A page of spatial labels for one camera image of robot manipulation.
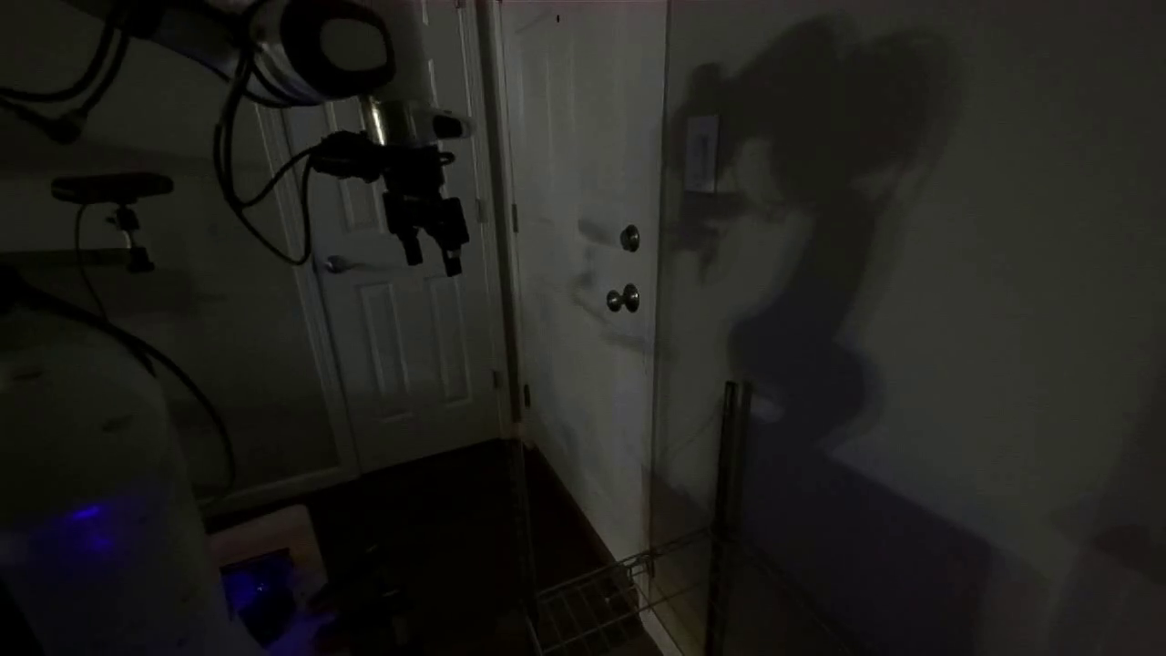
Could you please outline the light switch plate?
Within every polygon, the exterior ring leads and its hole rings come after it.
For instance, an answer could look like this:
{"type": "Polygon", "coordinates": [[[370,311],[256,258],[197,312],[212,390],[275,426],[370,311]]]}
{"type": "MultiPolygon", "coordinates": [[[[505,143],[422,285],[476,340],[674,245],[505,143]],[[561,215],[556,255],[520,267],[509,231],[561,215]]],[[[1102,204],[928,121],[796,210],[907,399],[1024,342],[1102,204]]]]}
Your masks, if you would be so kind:
{"type": "Polygon", "coordinates": [[[687,192],[716,193],[719,117],[688,117],[684,129],[683,186],[687,192]]]}

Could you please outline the white panel door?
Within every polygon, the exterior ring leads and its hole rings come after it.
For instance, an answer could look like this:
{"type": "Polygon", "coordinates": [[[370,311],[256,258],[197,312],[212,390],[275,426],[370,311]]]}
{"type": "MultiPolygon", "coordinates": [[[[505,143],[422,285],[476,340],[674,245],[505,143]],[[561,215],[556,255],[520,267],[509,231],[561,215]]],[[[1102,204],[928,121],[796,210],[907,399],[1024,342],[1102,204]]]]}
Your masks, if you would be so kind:
{"type": "Polygon", "coordinates": [[[447,277],[438,246],[419,241],[424,262],[408,266],[391,235],[382,182],[312,172],[315,299],[326,324],[328,383],[344,395],[349,454],[363,473],[499,437],[506,393],[496,212],[482,93],[476,0],[373,0],[403,29],[394,41],[396,83],[382,99],[407,98],[472,121],[470,137],[442,142],[447,198],[461,200],[469,228],[463,271],[447,277]],[[343,256],[367,269],[338,275],[323,261],[343,256]]]}

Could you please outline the white flat door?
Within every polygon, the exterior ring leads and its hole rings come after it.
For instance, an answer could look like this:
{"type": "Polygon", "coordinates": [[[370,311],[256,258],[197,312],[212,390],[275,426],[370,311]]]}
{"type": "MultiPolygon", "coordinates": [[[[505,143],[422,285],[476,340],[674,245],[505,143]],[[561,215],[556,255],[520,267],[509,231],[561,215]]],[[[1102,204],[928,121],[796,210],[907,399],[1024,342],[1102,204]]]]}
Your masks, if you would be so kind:
{"type": "Polygon", "coordinates": [[[526,424],[616,558],[647,546],[668,0],[501,0],[526,424]],[[637,252],[619,234],[637,225],[637,252]],[[635,313],[607,310],[634,283],[635,313]]]}

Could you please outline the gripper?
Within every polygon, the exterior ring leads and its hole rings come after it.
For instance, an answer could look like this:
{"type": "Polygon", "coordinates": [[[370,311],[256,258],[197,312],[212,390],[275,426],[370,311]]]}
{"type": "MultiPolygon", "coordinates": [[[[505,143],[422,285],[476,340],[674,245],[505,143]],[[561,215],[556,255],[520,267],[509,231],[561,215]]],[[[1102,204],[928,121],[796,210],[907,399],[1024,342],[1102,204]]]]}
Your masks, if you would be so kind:
{"type": "Polygon", "coordinates": [[[392,158],[382,174],[384,216],[391,235],[403,245],[405,262],[419,266],[424,262],[419,232],[424,230],[440,245],[447,277],[458,277],[469,230],[461,200],[443,195],[443,170],[454,165],[455,154],[437,146],[391,147],[392,158]]]}

